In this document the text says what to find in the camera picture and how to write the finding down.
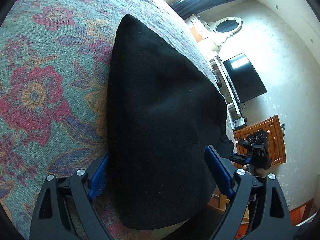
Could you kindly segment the right hand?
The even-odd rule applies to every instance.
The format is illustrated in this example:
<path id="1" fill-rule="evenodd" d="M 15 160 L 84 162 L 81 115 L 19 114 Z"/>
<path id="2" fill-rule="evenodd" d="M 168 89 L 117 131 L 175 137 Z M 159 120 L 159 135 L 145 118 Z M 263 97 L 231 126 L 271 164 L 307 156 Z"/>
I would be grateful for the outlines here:
<path id="1" fill-rule="evenodd" d="M 248 174 L 258 177 L 266 177 L 267 170 L 263 168 L 256 168 L 253 165 L 243 165 L 242 169 L 245 170 Z"/>

